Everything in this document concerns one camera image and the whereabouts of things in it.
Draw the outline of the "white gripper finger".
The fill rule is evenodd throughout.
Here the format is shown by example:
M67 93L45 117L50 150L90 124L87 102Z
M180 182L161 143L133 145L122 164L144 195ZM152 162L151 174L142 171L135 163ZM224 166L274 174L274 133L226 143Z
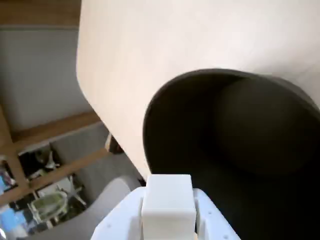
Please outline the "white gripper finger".
M194 188L193 196L199 240L240 240L240 237L204 191Z
M138 187L97 225L91 240L142 240L142 205L145 188Z

